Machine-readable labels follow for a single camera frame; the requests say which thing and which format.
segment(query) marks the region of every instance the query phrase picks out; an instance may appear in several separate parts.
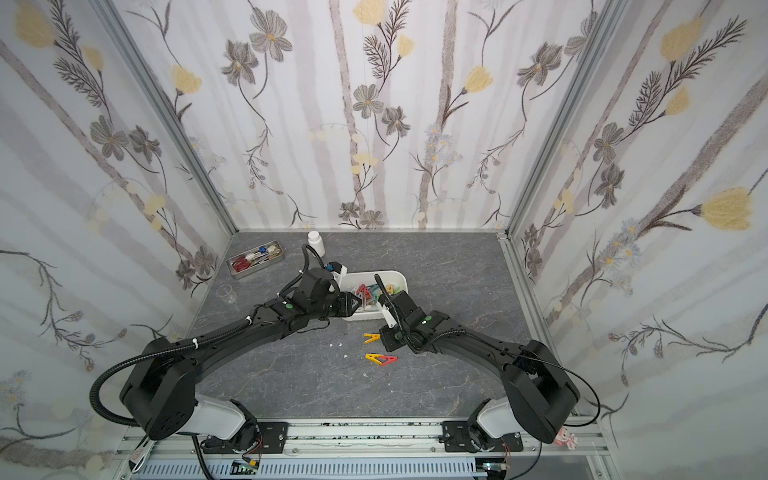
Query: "white plastic tray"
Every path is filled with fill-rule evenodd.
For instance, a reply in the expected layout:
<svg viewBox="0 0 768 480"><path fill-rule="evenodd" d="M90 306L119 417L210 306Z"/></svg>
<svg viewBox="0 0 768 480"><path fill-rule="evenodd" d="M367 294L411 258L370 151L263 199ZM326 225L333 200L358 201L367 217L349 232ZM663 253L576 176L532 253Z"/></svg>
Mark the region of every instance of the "white plastic tray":
<svg viewBox="0 0 768 480"><path fill-rule="evenodd" d="M339 285L339 288L343 292L349 292L352 289L357 290L357 287L360 286L361 283L364 283L366 285L373 285L376 283L376 280L373 278L374 275L379 274L380 277L382 277L382 282L386 286L388 283L391 283L395 289L397 287L400 287L400 290L408 292L408 282L406 282L406 276L403 275L400 272L397 272L395 270L382 270L380 272L357 272L357 273L347 273L344 278L341 280L341 284ZM379 309L376 306L367 306L357 309L356 312L352 316L348 316L345 318L348 322L352 322L355 320L372 320L372 319L383 319L384 315L379 311Z"/></svg>

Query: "black cable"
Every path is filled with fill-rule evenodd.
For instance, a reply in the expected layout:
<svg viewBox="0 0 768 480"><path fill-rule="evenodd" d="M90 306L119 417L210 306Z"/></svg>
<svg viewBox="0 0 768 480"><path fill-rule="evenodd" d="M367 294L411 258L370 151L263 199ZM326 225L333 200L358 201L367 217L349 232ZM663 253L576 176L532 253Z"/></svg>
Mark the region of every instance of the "black cable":
<svg viewBox="0 0 768 480"><path fill-rule="evenodd" d="M393 317L395 317L395 323L397 323L398 328L400 328L400 332L402 333L402 339L406 342L406 345L414 351L418 351L419 349L416 348L416 346L413 344L413 341L411 340L411 333L409 330L406 330L406 328L403 326L403 321L400 319L400 314L397 313L397 307L395 306L395 302L392 301L392 297L389 295L389 292L386 291L386 287L384 286L384 282L382 281L382 277L379 276L377 273L373 276L374 280L376 280L376 285L379 286L379 290L381 290L381 294L384 296L384 300L387 303L387 306L389 308L389 312L392 314Z"/></svg>
<svg viewBox="0 0 768 480"><path fill-rule="evenodd" d="M319 263L319 264L320 264L320 268L323 268L323 269L324 269L324 268L326 267L326 264L324 264L324 263L323 263L323 259L320 257L320 254L319 254L319 253L317 253L317 250L315 250L315 247L313 247L312 245L309 245L309 244L305 243L304 245L302 245L302 246L301 246L301 250L304 252L304 255L306 255L306 251L307 251L307 250L309 250L310 252L312 252L312 255L314 255L314 256L315 256L315 258L317 259L317 263Z"/></svg>
<svg viewBox="0 0 768 480"><path fill-rule="evenodd" d="M195 455L197 455L197 463L200 464L200 470L203 471L203 475L205 475L205 479L216 480L214 476L210 474L210 470L208 470L208 466L205 465L205 460L203 460L203 451L200 450L200 441L197 440L197 435L192 435L192 443L194 444Z"/></svg>
<svg viewBox="0 0 768 480"><path fill-rule="evenodd" d="M209 345L211 343L218 342L222 339L225 339L229 336L234 335L235 333L239 333L245 330L246 328L248 328L252 324L253 322L250 320L250 317L249 317L248 319L245 320L245 323L235 326L227 330L226 332L220 333L219 335L210 336L206 339L203 339L205 335L201 335L198 338L201 338L203 340L197 343L197 348ZM101 415L102 417L109 420L110 422L117 423L119 425L127 425L129 427L138 427L139 424L138 422L136 422L136 420L129 419L128 417L123 417L122 415L118 415L117 413L114 413L110 409L105 407L103 403L101 403L101 398L99 396L101 387L111 376L113 376L117 372L120 372L123 369L128 368L129 366L136 365L137 363L143 362L144 360L155 359L159 356L166 356L171 353L183 352L185 350L194 349L194 348L195 348L195 344L192 342L185 345L170 346L166 349L162 349L152 353L145 353L144 355L135 356L131 359L120 362L117 365L113 365L112 367L108 368L104 373L99 375L99 377L96 378L96 381L94 382L94 384L91 386L91 391L88 393L88 399L91 402L91 407L97 414Z"/></svg>
<svg viewBox="0 0 768 480"><path fill-rule="evenodd" d="M522 472L522 473L518 473L518 474L517 474L517 475L515 475L514 477L505 478L504 480L515 480L516 478L520 478L520 477L522 477L523 475L525 475L526 473L528 473L528 472L530 472L531 470L533 470L533 468L536 466L536 464L538 463L538 460L539 460L539 459L540 459L540 457L541 457L541 447L542 447L542 444L541 444L541 440L540 440L540 441L539 441L539 443L538 443L538 454L536 455L536 458L534 458L534 461L533 461L533 463L531 463L531 466L530 466L530 467L528 467L528 468L525 470L525 472Z"/></svg>
<svg viewBox="0 0 768 480"><path fill-rule="evenodd" d="M598 405L598 411L597 411L597 413L594 414L594 417L592 417L592 419L589 422L577 423L577 424L567 424L567 423L564 423L563 426L567 426L567 427L585 427L587 425L591 425L591 424L597 422L598 417L600 416L600 410L601 410L601 407L600 407L600 397L598 396L598 393L594 391L594 388L592 388L592 385L590 385L590 383L583 376L579 375L578 373L574 372L573 370L567 369L567 368L565 368L562 365L558 365L558 364L552 363L552 362L547 362L546 360L542 360L542 359L539 359L539 358L536 358L536 357L533 357L533 356L518 355L517 353L512 353L512 352L508 351L507 349L500 349L496 345L494 345L492 343L489 343L489 342L486 342L485 340L483 340L483 338L481 338L479 336L476 336L473 333L467 332L464 329L448 330L446 332L441 333L440 335L441 336L446 336L446 334L448 334L448 333L456 333L456 334L459 334L459 335L470 336L473 339L476 339L479 342L484 343L485 345L493 348L494 350L496 350L496 351L498 351L500 353L504 353L505 355L516 356L518 358L523 358L523 359L533 360L534 362L544 363L545 365L557 367L557 368L559 368L560 370L562 370L564 372L568 372L568 373L572 374L573 376L577 377L582 382L584 382L584 384L592 391L592 395L594 395L594 401Z"/></svg>

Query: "wall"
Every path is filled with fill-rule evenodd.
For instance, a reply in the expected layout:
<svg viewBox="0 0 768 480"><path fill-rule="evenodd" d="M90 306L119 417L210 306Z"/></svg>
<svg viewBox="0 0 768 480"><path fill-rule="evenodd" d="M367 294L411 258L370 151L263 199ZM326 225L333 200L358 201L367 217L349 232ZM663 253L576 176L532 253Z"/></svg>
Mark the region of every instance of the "wall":
<svg viewBox="0 0 768 480"><path fill-rule="evenodd" d="M515 231L625 480L768 468L766 27L757 0L631 2Z"/></svg>
<svg viewBox="0 0 768 480"><path fill-rule="evenodd" d="M0 477L101 478L91 384L186 333L228 235L87 2L0 12Z"/></svg>
<svg viewBox="0 0 768 480"><path fill-rule="evenodd" d="M239 227L493 229L603 2L115 4Z"/></svg>

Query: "white bottle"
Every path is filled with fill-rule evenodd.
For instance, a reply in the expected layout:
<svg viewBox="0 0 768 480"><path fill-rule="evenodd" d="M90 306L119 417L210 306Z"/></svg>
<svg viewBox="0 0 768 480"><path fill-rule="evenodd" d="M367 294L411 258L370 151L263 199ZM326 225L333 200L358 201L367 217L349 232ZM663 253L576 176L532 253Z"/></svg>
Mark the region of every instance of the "white bottle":
<svg viewBox="0 0 768 480"><path fill-rule="evenodd" d="M324 257L326 254L326 248L323 245L323 238L317 230L312 230L309 235L310 245L315 249L318 255Z"/></svg>

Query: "gray marble surface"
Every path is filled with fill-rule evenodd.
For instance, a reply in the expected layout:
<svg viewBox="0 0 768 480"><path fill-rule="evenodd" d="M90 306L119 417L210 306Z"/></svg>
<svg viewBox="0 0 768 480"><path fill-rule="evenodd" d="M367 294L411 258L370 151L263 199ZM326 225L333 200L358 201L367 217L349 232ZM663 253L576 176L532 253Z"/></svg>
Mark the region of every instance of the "gray marble surface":
<svg viewBox="0 0 768 480"><path fill-rule="evenodd" d="M426 312L440 310L500 340L530 339L493 233L323 233L323 239L326 262L339 261L350 272L401 272ZM286 259L240 280L220 269L193 334L244 318L296 275L304 232L238 233L227 257L270 240L280 242ZM235 304L217 298L224 283L236 292ZM370 362L365 354L386 351L381 342L363 344L363 333L377 333L383 324L332 319L327 329L252 350L211 373L197 391L237 399L261 418L468 416L483 399L504 395L497 379L449 356L417 356L404 347L393 353L399 357L393 364Z"/></svg>

